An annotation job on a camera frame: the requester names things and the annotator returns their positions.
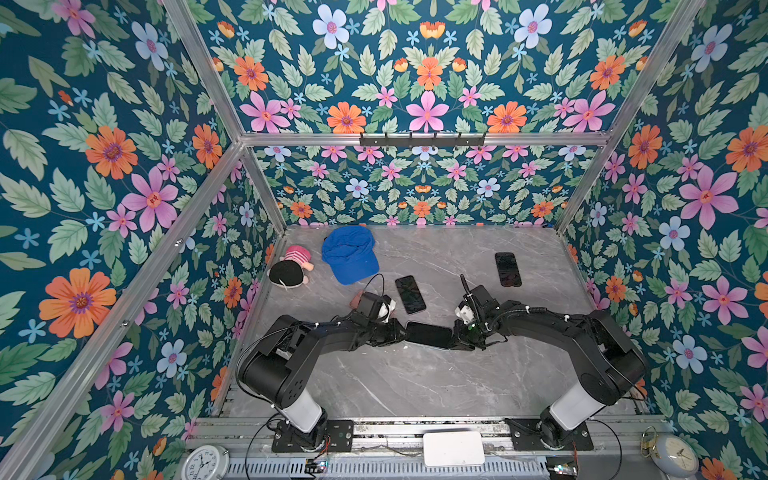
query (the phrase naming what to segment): marble floor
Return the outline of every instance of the marble floor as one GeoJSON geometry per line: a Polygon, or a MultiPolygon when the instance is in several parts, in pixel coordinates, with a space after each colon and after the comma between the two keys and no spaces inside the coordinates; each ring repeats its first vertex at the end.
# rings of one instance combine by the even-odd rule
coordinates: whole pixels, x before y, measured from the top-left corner
{"type": "MultiPolygon", "coordinates": [[[[561,313],[589,313],[590,297],[576,267],[553,229],[502,227],[373,227],[374,249],[386,292],[399,303],[396,316],[452,327],[463,289],[483,284],[497,300],[519,300],[561,313]],[[513,252],[522,286],[503,287],[495,252],[513,252]],[[395,279],[413,275],[427,310],[406,315],[395,279]]],[[[295,229],[287,245],[299,244],[313,255],[315,270],[307,286],[272,288],[254,327],[261,335],[280,315],[325,322],[349,312],[349,301],[364,282],[342,286],[320,258],[328,229],[295,229]]],[[[379,279],[372,288],[380,288],[379,279]]],[[[385,348],[364,346],[355,352],[323,355],[307,386],[331,418],[347,416],[538,415],[576,383],[565,351],[522,337],[474,352],[446,352],[410,343],[385,348]]],[[[261,417],[273,412],[237,389],[229,392],[222,415],[261,417]]],[[[621,400],[603,413],[632,414],[621,400]]]]}

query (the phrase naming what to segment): black smartphone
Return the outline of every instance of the black smartphone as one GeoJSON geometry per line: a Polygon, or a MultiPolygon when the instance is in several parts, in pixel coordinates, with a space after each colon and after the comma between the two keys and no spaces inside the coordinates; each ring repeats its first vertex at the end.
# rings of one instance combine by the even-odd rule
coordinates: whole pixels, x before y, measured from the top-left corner
{"type": "Polygon", "coordinates": [[[413,275],[398,278],[395,280],[395,286],[400,294],[402,306],[406,309],[406,313],[413,315],[416,312],[427,310],[427,304],[424,303],[424,297],[419,292],[419,286],[416,285],[413,275]]]}
{"type": "Polygon", "coordinates": [[[512,252],[496,253],[496,269],[498,270],[498,279],[502,286],[520,286],[523,284],[518,269],[518,261],[512,252]]]}
{"type": "Polygon", "coordinates": [[[406,342],[447,350],[452,346],[452,339],[453,330],[444,326],[419,322],[408,322],[406,325],[406,342]]]}

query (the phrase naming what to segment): blue baseball cap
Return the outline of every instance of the blue baseball cap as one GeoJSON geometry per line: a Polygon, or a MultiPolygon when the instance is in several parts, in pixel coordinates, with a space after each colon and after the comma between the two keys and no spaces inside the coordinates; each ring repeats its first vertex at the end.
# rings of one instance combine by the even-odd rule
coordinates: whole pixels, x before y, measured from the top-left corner
{"type": "Polygon", "coordinates": [[[379,272],[374,245],[373,234],[365,227],[337,228],[323,242],[323,261],[339,283],[351,285],[379,272]]]}

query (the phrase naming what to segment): alarm clock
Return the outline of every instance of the alarm clock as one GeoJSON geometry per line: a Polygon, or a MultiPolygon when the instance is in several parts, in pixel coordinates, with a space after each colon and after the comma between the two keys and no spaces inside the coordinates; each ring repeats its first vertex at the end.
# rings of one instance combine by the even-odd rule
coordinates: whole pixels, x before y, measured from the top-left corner
{"type": "Polygon", "coordinates": [[[203,445],[184,460],[182,480],[221,480],[230,465],[230,453],[218,445],[203,445]]]}
{"type": "Polygon", "coordinates": [[[650,429],[653,427],[646,429],[641,440],[644,457],[650,457],[662,472],[673,477],[687,478],[699,471],[699,458],[685,440],[671,433],[657,433],[656,429],[648,438],[650,429]]]}

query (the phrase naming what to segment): metal vent grille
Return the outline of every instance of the metal vent grille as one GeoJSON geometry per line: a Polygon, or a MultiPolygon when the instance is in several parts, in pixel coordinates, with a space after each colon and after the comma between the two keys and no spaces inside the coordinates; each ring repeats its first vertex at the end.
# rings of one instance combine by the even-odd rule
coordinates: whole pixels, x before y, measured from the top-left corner
{"type": "MultiPolygon", "coordinates": [[[[312,478],[304,473],[304,458],[249,458],[251,478],[312,478]]],[[[536,459],[507,460],[486,457],[485,464],[472,467],[424,465],[420,458],[336,457],[319,478],[549,478],[543,462],[536,459]]],[[[243,458],[232,458],[225,478],[246,478],[243,458]]]]}

